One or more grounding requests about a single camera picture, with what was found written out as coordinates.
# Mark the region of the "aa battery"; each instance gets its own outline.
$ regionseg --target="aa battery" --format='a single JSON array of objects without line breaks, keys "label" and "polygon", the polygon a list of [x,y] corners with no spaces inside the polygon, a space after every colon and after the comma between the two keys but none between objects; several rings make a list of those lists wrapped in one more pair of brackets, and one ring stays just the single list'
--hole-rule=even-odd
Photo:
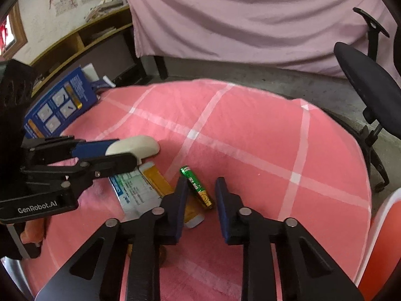
[{"label": "aa battery", "polygon": [[181,173],[188,179],[194,188],[198,199],[201,201],[202,205],[207,209],[212,209],[215,206],[214,201],[208,195],[206,189],[199,182],[195,173],[189,168],[188,165],[185,165],[180,169]]}]

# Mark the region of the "concrete floor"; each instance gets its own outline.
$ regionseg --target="concrete floor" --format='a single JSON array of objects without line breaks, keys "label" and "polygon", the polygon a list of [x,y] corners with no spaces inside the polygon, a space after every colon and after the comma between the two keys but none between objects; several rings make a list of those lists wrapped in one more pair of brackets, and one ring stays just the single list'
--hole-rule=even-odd
[{"label": "concrete floor", "polygon": [[[157,75],[153,58],[142,59],[146,71]],[[260,65],[177,58],[165,58],[165,61],[170,75],[165,81],[212,78],[232,82],[290,98],[303,98],[318,107],[329,109],[356,129],[361,129],[366,124],[362,116],[365,105],[346,79]],[[161,82],[161,80],[156,78],[153,82]],[[384,191],[373,193],[373,215],[376,214],[381,203],[401,187],[401,141],[383,130],[374,148],[388,172],[390,184]],[[373,167],[370,181],[372,187],[381,181],[380,175]]]}]

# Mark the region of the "blue box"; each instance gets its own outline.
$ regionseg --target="blue box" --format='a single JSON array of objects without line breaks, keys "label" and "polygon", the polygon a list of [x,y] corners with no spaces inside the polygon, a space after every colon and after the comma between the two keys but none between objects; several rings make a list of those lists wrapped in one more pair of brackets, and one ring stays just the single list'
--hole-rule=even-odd
[{"label": "blue box", "polygon": [[59,136],[77,117],[97,102],[81,67],[50,89],[25,116],[27,138]]}]

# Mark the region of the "pink cloth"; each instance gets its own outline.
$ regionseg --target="pink cloth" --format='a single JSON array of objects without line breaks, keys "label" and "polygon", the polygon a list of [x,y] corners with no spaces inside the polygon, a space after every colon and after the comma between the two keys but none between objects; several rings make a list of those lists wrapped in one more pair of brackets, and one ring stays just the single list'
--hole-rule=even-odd
[{"label": "pink cloth", "polygon": [[[219,176],[265,217],[297,218],[355,278],[370,224],[370,186],[354,139],[315,106],[219,81],[113,89],[66,131],[87,140],[154,137],[153,161],[175,186],[189,165],[214,195]],[[36,294],[110,217],[123,218],[107,179],[76,211],[53,216],[38,259],[23,266]],[[239,300],[242,249],[223,241],[217,211],[167,248],[162,300]]]},{"label": "pink cloth", "polygon": [[392,61],[396,23],[381,0],[128,0],[138,56],[269,64],[343,76],[338,41],[367,51],[359,7],[391,33],[378,63],[398,80]]}]

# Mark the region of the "product box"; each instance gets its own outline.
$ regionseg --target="product box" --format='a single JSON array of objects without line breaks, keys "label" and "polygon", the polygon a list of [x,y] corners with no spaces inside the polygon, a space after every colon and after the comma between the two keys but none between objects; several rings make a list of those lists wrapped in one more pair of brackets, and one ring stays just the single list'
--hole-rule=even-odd
[{"label": "product box", "polygon": [[50,89],[25,116],[27,138],[59,136],[77,117],[97,101],[81,67]]},{"label": "product box", "polygon": [[162,198],[144,178],[139,169],[109,177],[124,210],[123,221],[139,218],[143,213],[160,206]]}]

